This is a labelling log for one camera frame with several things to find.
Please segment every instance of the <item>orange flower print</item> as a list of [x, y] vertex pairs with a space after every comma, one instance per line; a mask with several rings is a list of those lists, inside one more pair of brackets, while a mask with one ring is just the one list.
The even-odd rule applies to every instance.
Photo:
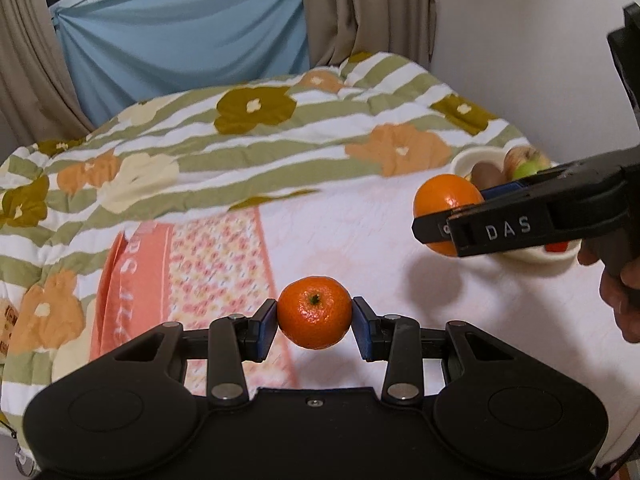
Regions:
[[86, 162], [78, 162], [60, 171], [56, 180], [58, 187], [69, 195], [74, 195], [86, 184], [101, 188], [111, 182], [120, 170], [120, 159], [109, 150]]
[[0, 364], [4, 363], [4, 358], [9, 349], [11, 334], [15, 323], [18, 321], [18, 311], [6, 298], [0, 299]]
[[312, 86], [332, 94], [337, 94], [344, 88], [340, 78], [328, 70], [311, 70], [302, 77], [298, 84], [300, 86]]
[[344, 152], [380, 163], [383, 176], [441, 168], [451, 156], [450, 147], [439, 136], [409, 123], [376, 126], [365, 144], [347, 144]]
[[75, 288], [76, 274], [65, 269], [50, 274], [44, 288], [33, 285], [22, 298], [9, 352], [58, 349], [76, 339], [84, 329], [84, 313]]

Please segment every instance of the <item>blue gripper pad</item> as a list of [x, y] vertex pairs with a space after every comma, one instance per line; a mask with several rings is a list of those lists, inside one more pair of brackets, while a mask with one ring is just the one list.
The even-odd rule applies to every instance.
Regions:
[[258, 332], [258, 342], [257, 342], [257, 355], [260, 361], [263, 361], [267, 358], [269, 354], [269, 348], [271, 348], [271, 343], [273, 342], [273, 338], [276, 336], [276, 332], [278, 331], [278, 317], [277, 317], [277, 303], [271, 300], [270, 304], [264, 304], [258, 312], [256, 312], [256, 316], [252, 319], [256, 319], [260, 321], [260, 330]]
[[363, 298], [353, 298], [351, 300], [351, 330], [356, 338], [360, 355], [365, 361], [373, 359], [373, 344], [369, 323], [371, 316], [377, 319], [377, 316]]
[[481, 191], [480, 194], [482, 198], [485, 200], [491, 200], [492, 198], [496, 198], [497, 196], [502, 196], [504, 194], [521, 190], [523, 187], [519, 182], [509, 182], [508, 184], [502, 184], [501, 186], [490, 187], [489, 189], [485, 189]]

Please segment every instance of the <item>blue cloth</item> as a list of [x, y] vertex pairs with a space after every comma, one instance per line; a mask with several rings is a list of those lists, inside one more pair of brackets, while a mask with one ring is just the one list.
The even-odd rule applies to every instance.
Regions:
[[100, 0], [57, 19], [95, 126], [137, 101], [309, 69], [302, 0]]

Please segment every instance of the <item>cable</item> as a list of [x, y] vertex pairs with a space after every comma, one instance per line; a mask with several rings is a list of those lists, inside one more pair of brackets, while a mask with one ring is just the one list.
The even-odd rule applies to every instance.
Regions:
[[16, 433], [14, 428], [9, 426], [8, 424], [5, 424], [2, 420], [0, 420], [0, 424], [9, 430], [9, 432], [11, 433], [11, 438], [18, 438], [18, 434]]

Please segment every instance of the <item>finger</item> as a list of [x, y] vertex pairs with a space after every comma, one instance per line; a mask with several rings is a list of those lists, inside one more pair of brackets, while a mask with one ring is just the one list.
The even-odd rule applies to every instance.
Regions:
[[629, 262], [620, 272], [620, 280], [631, 288], [640, 288], [640, 258]]
[[620, 282], [612, 278], [606, 270], [602, 272], [600, 279], [600, 297], [616, 314], [626, 314], [628, 310], [628, 297], [620, 287]]
[[584, 243], [584, 241], [580, 244], [580, 252], [578, 253], [578, 262], [583, 266], [590, 266], [599, 261], [599, 257], [597, 257], [590, 248]]
[[631, 308], [626, 314], [614, 314], [616, 325], [628, 343], [640, 343], [640, 310]]

